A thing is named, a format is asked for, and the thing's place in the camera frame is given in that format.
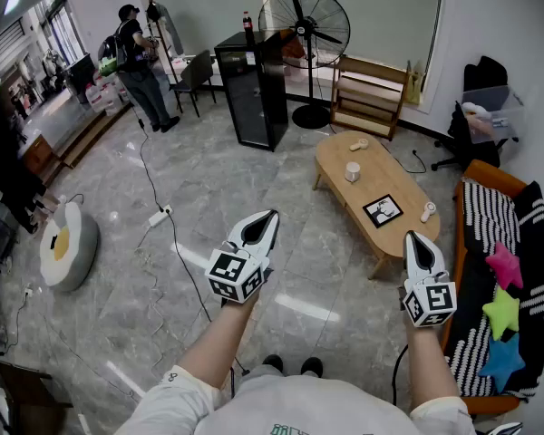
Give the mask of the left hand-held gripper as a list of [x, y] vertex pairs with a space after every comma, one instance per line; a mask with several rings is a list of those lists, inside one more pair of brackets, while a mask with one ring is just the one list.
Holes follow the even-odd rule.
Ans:
[[255, 255], [246, 249], [214, 249], [205, 268], [210, 291], [226, 300], [244, 304], [273, 270], [268, 255], [276, 243], [280, 216], [276, 210], [255, 213], [239, 221], [230, 232], [228, 242], [237, 247], [255, 247]]

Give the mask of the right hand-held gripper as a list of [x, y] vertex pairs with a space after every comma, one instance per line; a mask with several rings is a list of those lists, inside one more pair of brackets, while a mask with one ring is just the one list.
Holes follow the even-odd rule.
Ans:
[[402, 300], [414, 327], [444, 324], [457, 311], [456, 284], [445, 270], [443, 254], [428, 237], [410, 230], [404, 238]]

